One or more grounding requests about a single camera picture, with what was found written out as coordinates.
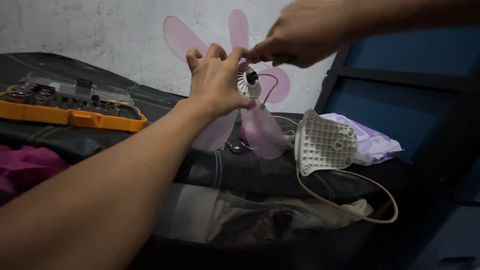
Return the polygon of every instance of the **white cloth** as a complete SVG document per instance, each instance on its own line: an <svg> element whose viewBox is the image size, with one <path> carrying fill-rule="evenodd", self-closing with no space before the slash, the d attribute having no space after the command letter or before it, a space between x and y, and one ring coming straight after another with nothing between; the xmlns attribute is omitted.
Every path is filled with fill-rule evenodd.
<svg viewBox="0 0 480 270"><path fill-rule="evenodd" d="M358 200L349 205L342 205L341 207L363 216L368 216L373 213L373 208L365 199ZM212 241L227 224L231 225L230 230L254 226L258 219L268 211L276 209L288 209L294 213L290 224L290 229L292 230L335 230L359 220L357 217L335 209L316 199L306 199L302 201L294 198L271 197L263 203L256 203L237 197L229 191L222 191L218 195L218 200L215 202L215 208L211 215L207 241Z"/></svg>
<svg viewBox="0 0 480 270"><path fill-rule="evenodd" d="M158 213L154 235L205 243L218 189L173 183Z"/></svg>

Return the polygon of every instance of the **forearm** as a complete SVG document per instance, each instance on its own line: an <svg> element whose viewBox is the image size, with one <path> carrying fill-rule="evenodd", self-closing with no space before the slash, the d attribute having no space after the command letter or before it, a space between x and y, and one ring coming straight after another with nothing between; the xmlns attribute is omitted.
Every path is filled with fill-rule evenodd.
<svg viewBox="0 0 480 270"><path fill-rule="evenodd" d="M198 108L179 102L140 133L0 209L0 261L13 268L124 268L150 236L190 145L213 120Z"/></svg>
<svg viewBox="0 0 480 270"><path fill-rule="evenodd" d="M480 25L478 0L344 0L350 33L362 38L442 26Z"/></svg>

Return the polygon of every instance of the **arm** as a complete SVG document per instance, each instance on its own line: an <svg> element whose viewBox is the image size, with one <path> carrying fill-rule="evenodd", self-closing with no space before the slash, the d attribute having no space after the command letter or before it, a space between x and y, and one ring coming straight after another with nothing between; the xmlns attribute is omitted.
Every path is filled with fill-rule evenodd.
<svg viewBox="0 0 480 270"><path fill-rule="evenodd" d="M479 24L478 0L299 0L282 11L249 58L305 68L363 37Z"/></svg>
<svg viewBox="0 0 480 270"><path fill-rule="evenodd" d="M150 237L156 212L190 145L218 116L246 107L217 44L193 48L190 97L129 139L58 174L0 209L0 268L124 269Z"/></svg>

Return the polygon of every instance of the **translucent fan blade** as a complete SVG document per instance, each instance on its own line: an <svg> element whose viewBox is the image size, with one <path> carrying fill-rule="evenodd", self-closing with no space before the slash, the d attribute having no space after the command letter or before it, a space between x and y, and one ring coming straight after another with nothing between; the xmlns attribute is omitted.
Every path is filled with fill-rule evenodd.
<svg viewBox="0 0 480 270"><path fill-rule="evenodd" d="M232 133L239 111L234 110L211 123L194 141L192 148L202 151L213 151L224 146Z"/></svg>
<svg viewBox="0 0 480 270"><path fill-rule="evenodd" d="M280 157L287 146L280 125L262 103L252 110L241 109L242 127L248 144L259 157L272 160Z"/></svg>
<svg viewBox="0 0 480 270"><path fill-rule="evenodd" d="M163 21L163 38L167 42L170 51L185 63L187 62L185 55L191 47L196 47L203 56L207 54L207 45L175 16L168 16Z"/></svg>
<svg viewBox="0 0 480 270"><path fill-rule="evenodd" d="M269 103L279 103L283 101L290 91L290 79L283 69L274 67L262 70L259 74L270 74L278 78L278 85L273 89L272 93L267 99ZM276 80L270 76L261 76L260 84L262 86L262 93L258 97L260 100L264 100L268 92L275 85Z"/></svg>
<svg viewBox="0 0 480 270"><path fill-rule="evenodd" d="M248 19L241 10L234 10L228 18L230 30L230 44L232 49L236 46L248 49Z"/></svg>

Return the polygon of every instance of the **hand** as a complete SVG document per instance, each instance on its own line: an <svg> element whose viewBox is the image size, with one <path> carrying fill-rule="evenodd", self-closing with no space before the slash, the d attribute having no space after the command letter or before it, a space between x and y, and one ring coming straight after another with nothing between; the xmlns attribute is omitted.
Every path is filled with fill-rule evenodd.
<svg viewBox="0 0 480 270"><path fill-rule="evenodd" d="M205 59L197 48L187 52L187 63L192 72L188 99L195 100L213 117L225 116L238 108L246 108L252 100L240 94L237 88L237 70L240 58L247 49L236 47L227 57L225 50L212 43Z"/></svg>
<svg viewBox="0 0 480 270"><path fill-rule="evenodd" d="M254 63L273 61L301 68L325 59L348 43L346 0L299 0L283 9L266 40L249 53Z"/></svg>

